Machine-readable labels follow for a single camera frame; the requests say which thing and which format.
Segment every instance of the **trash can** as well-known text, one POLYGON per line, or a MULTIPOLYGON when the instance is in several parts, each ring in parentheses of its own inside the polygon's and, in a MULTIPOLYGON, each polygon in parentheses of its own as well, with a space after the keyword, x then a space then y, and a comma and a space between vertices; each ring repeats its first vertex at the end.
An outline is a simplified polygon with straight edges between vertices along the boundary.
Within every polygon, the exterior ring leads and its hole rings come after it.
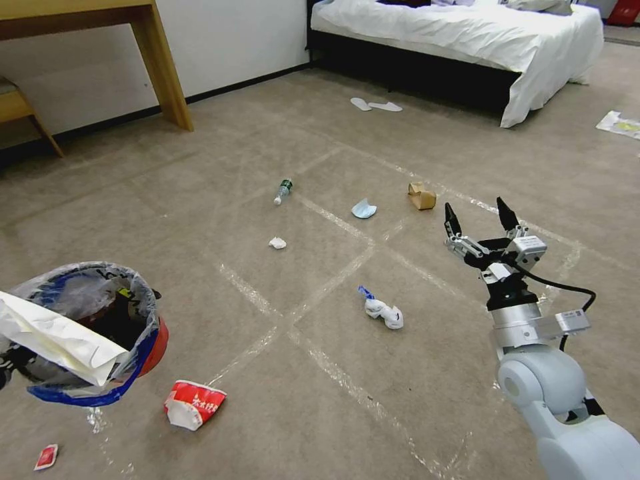
POLYGON ((108 262, 72 263, 28 280, 10 294, 74 320, 128 351, 108 382, 92 385, 68 370, 5 341, 0 346, 4 378, 18 370, 28 392, 44 401, 99 407, 118 401, 134 380, 162 358, 169 332, 157 310, 160 294, 138 272, 108 262))

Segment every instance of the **red paper cup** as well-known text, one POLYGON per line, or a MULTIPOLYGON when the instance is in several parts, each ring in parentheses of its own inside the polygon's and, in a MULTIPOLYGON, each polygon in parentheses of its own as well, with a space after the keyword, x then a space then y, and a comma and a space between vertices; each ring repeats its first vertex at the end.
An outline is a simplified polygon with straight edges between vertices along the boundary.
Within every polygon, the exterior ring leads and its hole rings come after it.
POLYGON ((211 418, 225 398, 227 394, 222 390, 178 380, 165 400, 165 413, 172 425, 196 431, 211 418))

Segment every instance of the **baseboard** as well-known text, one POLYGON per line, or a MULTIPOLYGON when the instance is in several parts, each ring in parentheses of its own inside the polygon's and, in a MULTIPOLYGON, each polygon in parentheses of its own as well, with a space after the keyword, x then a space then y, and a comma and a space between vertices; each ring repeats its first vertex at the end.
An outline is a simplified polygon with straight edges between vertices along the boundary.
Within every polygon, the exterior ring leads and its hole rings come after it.
MULTIPOLYGON (((200 100, 205 100, 211 97, 215 97, 216 95, 222 95, 223 93, 227 93, 230 91, 240 90, 242 88, 250 87, 252 85, 256 85, 264 81, 273 80, 278 77, 288 75, 289 73, 304 70, 309 68, 309 66, 310 64, 308 62, 303 63, 301 65, 296 65, 295 67, 286 68, 284 70, 278 70, 273 73, 261 75, 260 77, 244 80, 242 82, 234 83, 232 85, 227 85, 226 87, 220 87, 220 88, 209 90, 206 92, 197 93, 196 95, 191 95, 189 97, 186 97, 186 100, 188 104, 195 103, 200 100)), ((53 138, 55 138, 55 140, 60 143, 64 143, 65 141, 78 138, 83 135, 95 133, 100 130, 106 130, 106 129, 115 127, 117 125, 122 125, 124 123, 134 121, 134 120, 140 120, 142 118, 150 117, 152 115, 157 115, 160 112, 161 112, 160 106, 156 105, 155 107, 150 107, 150 108, 138 110, 131 113, 126 113, 124 115, 120 115, 119 117, 102 120, 96 123, 91 123, 89 125, 84 125, 82 127, 56 133, 53 136, 53 138)), ((44 142, 41 139, 34 139, 28 142, 19 143, 18 145, 12 145, 11 147, 7 147, 5 149, 0 149, 0 158, 2 159, 15 159, 16 157, 22 158, 28 155, 34 155, 35 153, 45 151, 47 148, 49 148, 48 143, 44 142)))

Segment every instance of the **red packet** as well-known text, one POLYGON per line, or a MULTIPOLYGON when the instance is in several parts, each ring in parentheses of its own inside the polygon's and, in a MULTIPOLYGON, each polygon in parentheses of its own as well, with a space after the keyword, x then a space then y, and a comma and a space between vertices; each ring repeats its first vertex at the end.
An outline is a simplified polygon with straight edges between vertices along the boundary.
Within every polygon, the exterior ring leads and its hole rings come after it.
POLYGON ((38 457, 38 462, 36 462, 34 471, 44 470, 45 468, 49 468, 55 463, 55 458, 58 455, 58 445, 56 443, 52 445, 47 445, 42 452, 40 452, 40 457, 38 457))
POLYGON ((165 400, 165 413, 172 425, 196 431, 209 420, 227 394, 206 385, 178 380, 165 400))

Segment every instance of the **red bucket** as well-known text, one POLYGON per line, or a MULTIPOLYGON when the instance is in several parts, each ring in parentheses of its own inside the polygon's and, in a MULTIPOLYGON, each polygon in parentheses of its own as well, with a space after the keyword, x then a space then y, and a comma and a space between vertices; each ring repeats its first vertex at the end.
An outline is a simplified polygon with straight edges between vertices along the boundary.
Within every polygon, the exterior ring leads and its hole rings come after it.
POLYGON ((153 348, 145 364, 142 366, 142 370, 140 370, 140 374, 138 378, 146 375, 150 372, 159 362, 162 360, 162 357, 165 354, 165 350, 167 350, 167 342, 169 341, 169 329, 165 325, 165 321, 162 320, 162 317, 158 317, 158 321, 160 323, 160 328, 158 328, 158 336, 155 339, 155 343, 153 344, 153 348))

